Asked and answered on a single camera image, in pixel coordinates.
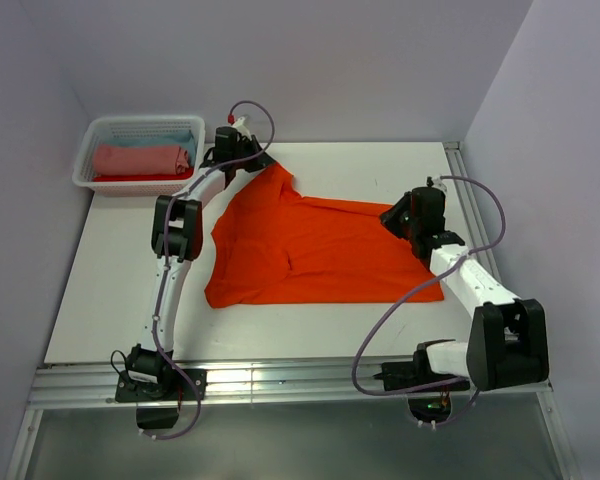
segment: white table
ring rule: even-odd
[[[276,144],[272,156],[304,195],[393,204],[427,176],[449,174],[440,143]],[[204,211],[204,246],[184,284],[175,329],[180,360],[239,361],[351,357],[386,310],[384,304],[235,305],[214,310],[204,296],[215,260],[210,233],[232,193]],[[467,221],[448,183],[447,228],[469,241]],[[108,362],[139,339],[155,280],[150,247],[155,198],[93,197],[62,300],[47,364]],[[403,305],[380,330],[367,355],[410,355],[422,341],[466,340],[471,318],[445,291],[437,303]]]

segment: plastic basket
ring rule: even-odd
[[[91,122],[84,135],[73,169],[73,183],[108,196],[156,196],[171,195],[180,190],[185,180],[146,182],[94,182],[92,158],[98,145],[109,140],[158,137],[171,133],[191,131],[196,142],[194,165],[200,165],[204,156],[204,120],[197,116],[125,116],[102,117]]]

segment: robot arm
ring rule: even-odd
[[[156,200],[151,235],[151,246],[157,256],[155,286],[139,342],[125,362],[128,376],[134,382],[153,384],[156,390],[162,392],[172,389],[174,372],[156,351],[152,329],[157,322],[159,344],[171,357],[182,287],[191,263],[198,258],[202,249],[202,212],[217,194],[225,190],[237,170],[255,172],[274,162],[263,152],[255,159],[235,163],[235,160],[262,150],[245,123],[246,118],[240,117],[232,126],[218,128],[215,146],[207,152],[205,161],[196,169],[191,181],[175,195],[162,195]],[[169,247],[169,265],[164,259],[165,237]]]
[[[473,318],[469,341],[420,344],[413,361],[407,362],[409,380],[392,389],[452,376],[471,379],[481,391],[546,380],[549,360],[542,306],[533,299],[521,300],[468,257],[465,242],[445,230],[445,198],[441,181],[429,178],[426,187],[407,192],[380,219],[391,233],[411,243],[414,255],[434,275],[462,262],[442,281]],[[384,364],[383,370],[385,365],[382,377],[387,378],[392,368]]]

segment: orange t-shirt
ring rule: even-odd
[[[388,303],[432,278],[380,224],[389,205],[303,197],[292,180],[279,164],[268,167],[218,219],[209,305]],[[442,299],[434,285],[411,301]]]

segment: white wall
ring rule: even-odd
[[[87,115],[15,0],[0,0],[0,478],[84,222]]]
[[[546,307],[560,410],[600,479],[600,0],[533,3],[464,153],[505,205],[499,266]]]
[[[91,116],[236,100],[283,140],[459,140],[531,0],[21,0]]]

